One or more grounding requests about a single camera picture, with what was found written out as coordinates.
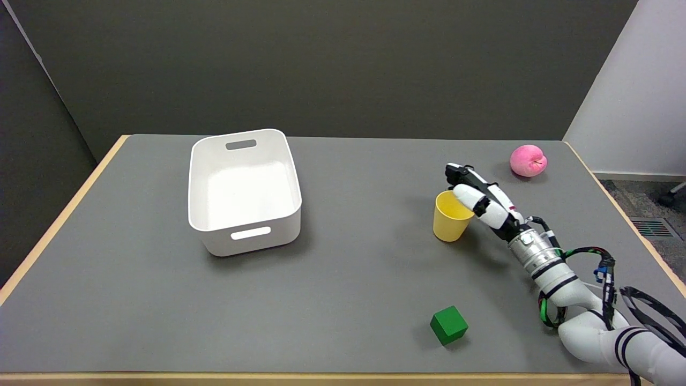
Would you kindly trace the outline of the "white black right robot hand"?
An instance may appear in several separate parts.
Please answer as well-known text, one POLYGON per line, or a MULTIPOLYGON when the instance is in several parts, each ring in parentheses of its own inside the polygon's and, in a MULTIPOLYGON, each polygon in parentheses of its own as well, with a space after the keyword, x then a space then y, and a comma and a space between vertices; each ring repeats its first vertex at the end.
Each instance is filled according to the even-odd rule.
POLYGON ((530 226, 508 195, 493 182, 488 183, 470 165, 446 164, 444 174, 456 200, 505 242, 511 242, 530 226))

